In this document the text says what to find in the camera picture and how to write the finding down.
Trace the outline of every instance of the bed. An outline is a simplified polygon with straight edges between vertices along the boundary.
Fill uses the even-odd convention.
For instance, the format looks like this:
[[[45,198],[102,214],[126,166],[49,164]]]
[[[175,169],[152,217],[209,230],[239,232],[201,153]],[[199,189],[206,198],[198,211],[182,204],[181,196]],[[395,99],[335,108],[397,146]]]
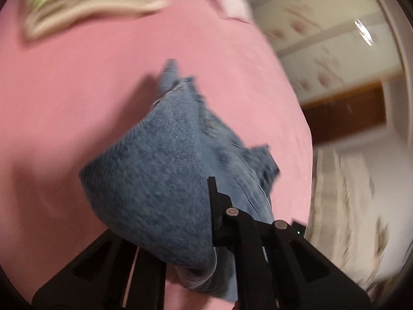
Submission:
[[[311,134],[265,37],[222,18],[214,0],[170,1],[151,16],[88,20],[33,43],[21,39],[21,0],[0,12],[0,265],[28,301],[105,231],[78,171],[145,116],[168,58],[248,146],[271,146],[275,218],[307,223]],[[232,306],[168,272],[165,309]]]

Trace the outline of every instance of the pink bedsheet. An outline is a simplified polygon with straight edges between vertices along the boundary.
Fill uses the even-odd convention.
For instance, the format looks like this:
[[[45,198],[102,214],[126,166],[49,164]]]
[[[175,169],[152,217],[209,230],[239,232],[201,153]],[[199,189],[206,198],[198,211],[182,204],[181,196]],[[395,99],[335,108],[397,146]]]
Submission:
[[[171,0],[140,19],[90,20],[30,45],[20,0],[0,13],[0,264],[30,300],[104,230],[77,172],[149,110],[154,78],[175,58],[209,107],[249,146],[268,143],[281,169],[276,218],[306,223],[311,136],[259,30],[221,19],[212,0]],[[166,309],[231,309],[171,274]]]

